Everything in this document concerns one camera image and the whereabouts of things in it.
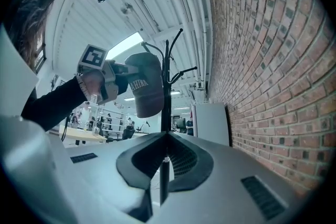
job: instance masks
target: brick wall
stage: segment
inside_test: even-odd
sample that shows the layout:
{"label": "brick wall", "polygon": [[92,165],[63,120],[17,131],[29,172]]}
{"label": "brick wall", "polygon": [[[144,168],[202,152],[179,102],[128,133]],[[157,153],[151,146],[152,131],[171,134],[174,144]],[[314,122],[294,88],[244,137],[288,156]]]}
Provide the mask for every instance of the brick wall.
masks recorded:
{"label": "brick wall", "polygon": [[319,0],[211,0],[209,96],[228,105],[233,147],[316,187],[336,145],[336,44]]}

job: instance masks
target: black pole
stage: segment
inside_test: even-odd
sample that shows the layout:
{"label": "black pole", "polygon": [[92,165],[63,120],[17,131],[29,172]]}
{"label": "black pole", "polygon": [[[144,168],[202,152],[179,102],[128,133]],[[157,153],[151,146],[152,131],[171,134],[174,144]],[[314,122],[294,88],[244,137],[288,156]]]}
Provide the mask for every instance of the black pole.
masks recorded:
{"label": "black pole", "polygon": [[[161,112],[161,132],[169,132],[171,130],[171,102],[170,95],[172,86],[169,84],[169,41],[165,42],[165,53],[163,61],[163,93],[164,93],[164,107]],[[166,157],[160,166],[160,205],[164,203],[168,196],[169,183],[169,157],[166,152]]]}
{"label": "black pole", "polygon": [[164,93],[164,106],[161,112],[161,132],[166,131],[169,132],[171,127],[171,114],[172,114],[172,97],[171,97],[171,89],[172,86],[169,84],[169,41],[165,42],[165,53],[164,53],[164,66],[163,66],[163,93]]}

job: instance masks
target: long hair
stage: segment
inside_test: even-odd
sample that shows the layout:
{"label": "long hair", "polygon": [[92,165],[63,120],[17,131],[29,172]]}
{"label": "long hair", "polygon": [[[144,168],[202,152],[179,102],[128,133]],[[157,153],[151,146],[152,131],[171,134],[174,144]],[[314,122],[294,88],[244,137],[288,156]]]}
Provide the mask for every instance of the long hair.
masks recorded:
{"label": "long hair", "polygon": [[44,30],[54,0],[22,0],[6,23],[9,37],[21,57],[34,69],[37,42]]}

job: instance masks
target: table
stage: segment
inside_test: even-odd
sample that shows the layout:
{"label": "table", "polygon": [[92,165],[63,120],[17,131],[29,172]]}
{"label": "table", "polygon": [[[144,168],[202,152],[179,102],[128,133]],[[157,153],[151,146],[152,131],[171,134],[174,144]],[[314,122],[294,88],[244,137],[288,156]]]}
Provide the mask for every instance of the table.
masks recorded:
{"label": "table", "polygon": [[[59,133],[62,135],[64,131],[64,126],[60,125]],[[92,134],[92,131],[84,131],[82,129],[75,129],[67,127],[67,138],[81,140],[81,141],[94,141],[94,142],[104,142],[107,139],[100,136],[99,134]]]}
{"label": "table", "polygon": [[144,136],[147,135],[148,133],[142,133],[142,132],[134,132],[133,136],[135,135],[136,137]]}

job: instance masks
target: person's arm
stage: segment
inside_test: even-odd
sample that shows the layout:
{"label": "person's arm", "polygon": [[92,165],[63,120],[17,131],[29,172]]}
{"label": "person's arm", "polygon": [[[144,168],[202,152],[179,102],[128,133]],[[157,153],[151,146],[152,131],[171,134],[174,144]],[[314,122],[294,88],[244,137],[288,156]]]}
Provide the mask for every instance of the person's arm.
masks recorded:
{"label": "person's arm", "polygon": [[[99,79],[98,72],[90,72],[81,76],[90,95],[99,93],[103,79]],[[118,94],[126,92],[126,80],[116,81],[119,86]],[[87,101],[77,78],[73,78],[54,91],[36,98],[36,90],[31,93],[22,111],[21,116],[27,120],[38,123],[45,131],[50,130],[61,122],[71,111]]]}

